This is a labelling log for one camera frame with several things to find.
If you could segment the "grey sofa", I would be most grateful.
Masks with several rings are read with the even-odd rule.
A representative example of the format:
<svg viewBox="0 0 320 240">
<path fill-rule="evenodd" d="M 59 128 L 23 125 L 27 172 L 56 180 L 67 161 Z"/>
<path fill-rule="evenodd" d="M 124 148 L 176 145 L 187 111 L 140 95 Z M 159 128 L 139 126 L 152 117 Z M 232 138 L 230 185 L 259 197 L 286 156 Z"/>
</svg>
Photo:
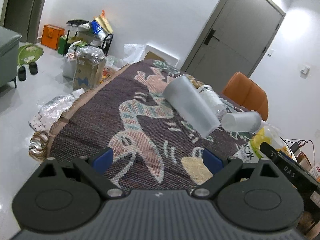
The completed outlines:
<svg viewBox="0 0 320 240">
<path fill-rule="evenodd" d="M 14 81 L 16 85 L 18 48 L 22 35 L 0 27 L 0 87 Z"/>
</svg>

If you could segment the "frosted cup near bottle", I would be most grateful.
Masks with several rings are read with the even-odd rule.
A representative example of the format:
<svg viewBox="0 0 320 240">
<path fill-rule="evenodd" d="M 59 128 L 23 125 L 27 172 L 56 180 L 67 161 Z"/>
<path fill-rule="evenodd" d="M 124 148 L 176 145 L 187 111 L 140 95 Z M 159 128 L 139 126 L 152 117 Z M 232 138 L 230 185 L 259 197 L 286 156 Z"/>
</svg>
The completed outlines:
<svg viewBox="0 0 320 240">
<path fill-rule="evenodd" d="M 202 138 L 210 135 L 220 122 L 186 75 L 172 80 L 163 91 L 163 97 Z"/>
</svg>

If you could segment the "frosted cup near chair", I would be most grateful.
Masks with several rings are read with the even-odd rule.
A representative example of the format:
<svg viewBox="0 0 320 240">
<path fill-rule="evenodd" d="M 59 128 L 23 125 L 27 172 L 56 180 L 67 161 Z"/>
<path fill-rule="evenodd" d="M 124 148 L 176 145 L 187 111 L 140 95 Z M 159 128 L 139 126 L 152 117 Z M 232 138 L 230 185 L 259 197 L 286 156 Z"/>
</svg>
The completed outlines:
<svg viewBox="0 0 320 240">
<path fill-rule="evenodd" d="M 227 132 L 255 132 L 261 121 L 256 111 L 227 113 L 221 119 L 221 126 Z"/>
</svg>

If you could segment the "grey door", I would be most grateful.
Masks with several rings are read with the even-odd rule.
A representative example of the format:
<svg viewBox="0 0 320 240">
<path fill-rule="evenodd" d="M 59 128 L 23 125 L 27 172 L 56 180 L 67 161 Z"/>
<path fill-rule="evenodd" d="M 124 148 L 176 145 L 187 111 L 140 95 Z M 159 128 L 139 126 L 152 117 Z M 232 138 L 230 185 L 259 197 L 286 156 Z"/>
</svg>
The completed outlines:
<svg viewBox="0 0 320 240">
<path fill-rule="evenodd" d="M 221 92 L 241 72 L 250 77 L 272 43 L 285 12 L 272 0 L 225 0 L 185 71 Z M 219 41 L 204 39 L 211 29 Z"/>
</svg>

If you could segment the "dark woven patterned blanket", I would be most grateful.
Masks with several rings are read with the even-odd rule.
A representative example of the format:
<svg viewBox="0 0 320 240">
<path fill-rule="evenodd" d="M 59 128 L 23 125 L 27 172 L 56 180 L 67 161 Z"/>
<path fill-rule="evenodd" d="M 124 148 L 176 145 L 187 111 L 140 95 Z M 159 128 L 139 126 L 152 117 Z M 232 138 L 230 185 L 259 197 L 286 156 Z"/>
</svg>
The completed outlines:
<svg viewBox="0 0 320 240">
<path fill-rule="evenodd" d="M 163 62 L 144 60 L 78 98 L 55 99 L 51 106 L 63 111 L 49 131 L 31 137 L 30 156 L 67 163 L 110 147 L 113 163 L 104 176 L 124 191 L 193 190 L 211 177 L 202 162 L 204 148 L 228 157 L 253 135 L 217 128 L 202 138 L 163 98 L 179 75 Z"/>
</svg>

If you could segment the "white foam packaging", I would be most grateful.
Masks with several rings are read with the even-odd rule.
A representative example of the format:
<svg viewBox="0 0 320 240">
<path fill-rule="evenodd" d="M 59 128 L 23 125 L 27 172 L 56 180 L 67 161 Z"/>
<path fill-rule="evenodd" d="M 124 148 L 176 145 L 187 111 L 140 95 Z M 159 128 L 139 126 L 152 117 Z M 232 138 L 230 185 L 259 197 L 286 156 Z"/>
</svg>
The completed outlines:
<svg viewBox="0 0 320 240">
<path fill-rule="evenodd" d="M 151 44 L 147 44 L 144 49 L 144 56 L 143 59 L 155 59 L 155 60 L 161 60 L 168 64 L 170 64 L 173 67 L 178 66 L 179 59 L 175 56 L 171 55 L 170 53 L 167 53 L 165 51 L 162 51 L 156 47 L 154 47 Z"/>
</svg>

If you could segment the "orange paper bag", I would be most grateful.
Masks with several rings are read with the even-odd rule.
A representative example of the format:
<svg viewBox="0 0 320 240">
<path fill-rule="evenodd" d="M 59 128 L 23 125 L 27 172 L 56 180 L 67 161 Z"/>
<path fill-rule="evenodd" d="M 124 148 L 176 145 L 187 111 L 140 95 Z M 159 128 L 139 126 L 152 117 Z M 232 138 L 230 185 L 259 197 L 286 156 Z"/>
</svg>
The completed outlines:
<svg viewBox="0 0 320 240">
<path fill-rule="evenodd" d="M 64 35 L 65 30 L 51 24 L 47 24 L 43 28 L 41 44 L 51 49 L 57 50 L 59 39 Z"/>
</svg>

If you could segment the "cardboard box with plastic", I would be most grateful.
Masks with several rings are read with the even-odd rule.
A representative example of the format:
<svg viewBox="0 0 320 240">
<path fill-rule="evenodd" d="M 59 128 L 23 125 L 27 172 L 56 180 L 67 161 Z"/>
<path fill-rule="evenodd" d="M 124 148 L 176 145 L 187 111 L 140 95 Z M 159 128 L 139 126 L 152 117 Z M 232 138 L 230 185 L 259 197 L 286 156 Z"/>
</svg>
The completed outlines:
<svg viewBox="0 0 320 240">
<path fill-rule="evenodd" d="M 95 89 L 100 84 L 106 63 L 105 57 L 105 53 L 99 47 L 84 46 L 78 50 L 73 90 Z"/>
</svg>

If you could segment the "orange upholstered chair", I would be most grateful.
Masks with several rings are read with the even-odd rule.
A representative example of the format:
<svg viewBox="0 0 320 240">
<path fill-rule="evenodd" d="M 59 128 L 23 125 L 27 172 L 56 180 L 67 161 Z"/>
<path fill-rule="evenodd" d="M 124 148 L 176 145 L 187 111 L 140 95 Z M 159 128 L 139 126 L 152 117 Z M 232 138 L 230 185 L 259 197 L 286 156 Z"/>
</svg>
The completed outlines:
<svg viewBox="0 0 320 240">
<path fill-rule="evenodd" d="M 236 72 L 230 78 L 222 93 L 247 110 L 258 112 L 262 120 L 268 119 L 267 94 L 241 72 Z"/>
</svg>

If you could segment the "lemon vitamin water bottle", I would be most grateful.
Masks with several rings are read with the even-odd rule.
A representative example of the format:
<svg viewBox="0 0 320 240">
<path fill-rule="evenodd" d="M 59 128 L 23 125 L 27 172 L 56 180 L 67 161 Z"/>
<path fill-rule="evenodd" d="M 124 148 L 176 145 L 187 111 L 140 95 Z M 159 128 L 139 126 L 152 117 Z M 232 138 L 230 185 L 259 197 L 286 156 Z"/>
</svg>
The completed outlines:
<svg viewBox="0 0 320 240">
<path fill-rule="evenodd" d="M 243 148 L 234 154 L 234 156 L 241 159 L 244 163 L 257 163 L 261 158 L 266 158 L 266 155 L 260 150 L 260 145 L 263 142 L 268 143 L 275 150 L 282 151 L 289 158 L 294 159 L 288 145 L 271 126 L 264 126 L 261 128 Z"/>
</svg>

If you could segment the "black cart with bags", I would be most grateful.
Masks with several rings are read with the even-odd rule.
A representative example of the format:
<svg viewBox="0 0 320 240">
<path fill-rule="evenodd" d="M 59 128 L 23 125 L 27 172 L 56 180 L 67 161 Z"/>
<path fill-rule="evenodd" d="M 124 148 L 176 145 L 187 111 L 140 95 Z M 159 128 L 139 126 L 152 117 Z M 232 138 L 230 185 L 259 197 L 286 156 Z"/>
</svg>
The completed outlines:
<svg viewBox="0 0 320 240">
<path fill-rule="evenodd" d="M 66 27 L 65 55 L 71 44 L 78 41 L 78 46 L 92 45 L 100 48 L 105 55 L 108 54 L 113 40 L 113 29 L 104 10 L 91 21 L 68 20 Z"/>
</svg>

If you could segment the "green floor mat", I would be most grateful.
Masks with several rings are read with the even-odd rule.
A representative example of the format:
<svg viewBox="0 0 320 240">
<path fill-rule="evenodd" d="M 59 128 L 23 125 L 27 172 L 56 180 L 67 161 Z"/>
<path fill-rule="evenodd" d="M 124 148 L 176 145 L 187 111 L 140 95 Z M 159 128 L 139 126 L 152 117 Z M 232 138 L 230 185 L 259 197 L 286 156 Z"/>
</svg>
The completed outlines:
<svg viewBox="0 0 320 240">
<path fill-rule="evenodd" d="M 35 44 L 26 44 L 18 49 L 19 66 L 36 62 L 43 55 L 43 49 Z"/>
</svg>

